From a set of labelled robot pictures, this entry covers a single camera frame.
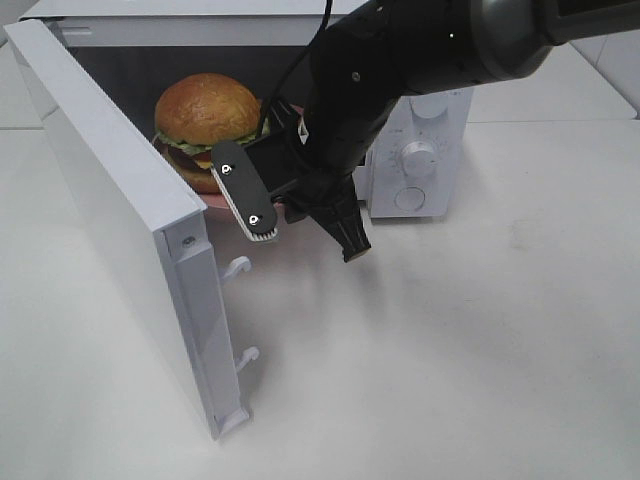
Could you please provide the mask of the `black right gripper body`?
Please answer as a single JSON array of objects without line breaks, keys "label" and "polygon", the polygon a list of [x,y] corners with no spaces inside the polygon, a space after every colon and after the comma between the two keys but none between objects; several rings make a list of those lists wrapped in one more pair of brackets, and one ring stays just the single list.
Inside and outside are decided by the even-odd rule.
[{"label": "black right gripper body", "polygon": [[272,193],[284,205],[285,221],[308,217],[324,225],[351,214],[357,200],[352,174],[360,163],[360,140],[342,133],[313,133],[305,140],[292,129],[273,165]]}]

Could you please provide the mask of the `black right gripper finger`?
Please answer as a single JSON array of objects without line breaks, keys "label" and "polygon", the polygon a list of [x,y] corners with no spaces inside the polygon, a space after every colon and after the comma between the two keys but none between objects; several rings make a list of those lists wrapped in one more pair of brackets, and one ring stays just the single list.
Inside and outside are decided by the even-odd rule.
[{"label": "black right gripper finger", "polygon": [[314,205],[312,218],[341,246],[345,263],[371,248],[354,193],[343,193],[329,202]]}]

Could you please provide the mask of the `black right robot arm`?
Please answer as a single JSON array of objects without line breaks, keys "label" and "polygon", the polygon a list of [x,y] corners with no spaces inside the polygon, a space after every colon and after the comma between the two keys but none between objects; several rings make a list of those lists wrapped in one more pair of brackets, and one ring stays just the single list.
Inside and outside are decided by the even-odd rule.
[{"label": "black right robot arm", "polygon": [[313,219],[345,261],[370,247],[353,171],[404,96],[532,75],[567,42],[639,26],[635,1],[369,1],[309,48],[306,104],[288,123],[301,168],[286,219]]}]

